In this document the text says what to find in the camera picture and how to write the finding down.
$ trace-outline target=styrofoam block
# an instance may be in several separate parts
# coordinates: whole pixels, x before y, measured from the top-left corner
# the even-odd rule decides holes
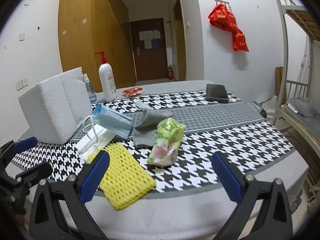
[[[30,128],[44,143],[66,143],[92,114],[81,68],[40,82],[19,101]]]

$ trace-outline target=wooden cabinet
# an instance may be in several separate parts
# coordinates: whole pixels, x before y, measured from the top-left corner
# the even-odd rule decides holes
[[[81,66],[101,92],[100,57],[105,51],[117,88],[136,83],[129,13],[121,0],[60,0],[59,49],[63,71]]]

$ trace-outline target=table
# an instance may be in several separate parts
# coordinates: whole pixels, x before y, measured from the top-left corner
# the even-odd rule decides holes
[[[207,83],[212,82],[171,82],[142,87],[145,94],[159,94],[204,90]],[[123,98],[123,90],[125,89],[118,90],[117,99]],[[302,187],[307,170],[305,161],[292,149],[272,165],[267,164],[263,169],[259,168],[252,173],[258,180],[273,181],[276,177],[281,178],[292,203]],[[21,169],[11,163],[7,172],[14,177]],[[109,239],[197,239],[217,233],[236,206],[229,200],[221,184],[212,184],[211,187],[207,185],[207,188],[208,190],[193,187],[182,191],[150,193],[121,211],[115,211],[105,197],[95,195],[92,201],[86,203],[86,207]],[[36,186],[28,196],[31,202],[35,190]],[[259,207],[260,202],[257,202],[252,216],[257,215]],[[67,222],[75,228],[66,206],[62,205],[62,208]]]

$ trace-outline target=blue face mask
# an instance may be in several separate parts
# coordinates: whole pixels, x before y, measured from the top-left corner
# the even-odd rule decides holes
[[[129,137],[132,119],[102,104],[98,104],[92,114],[92,121],[123,139]]]

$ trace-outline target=black phone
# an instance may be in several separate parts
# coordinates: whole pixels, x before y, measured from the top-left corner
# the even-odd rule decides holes
[[[228,103],[229,97],[226,88],[223,85],[207,84],[206,96],[207,101],[217,101],[219,103]]]

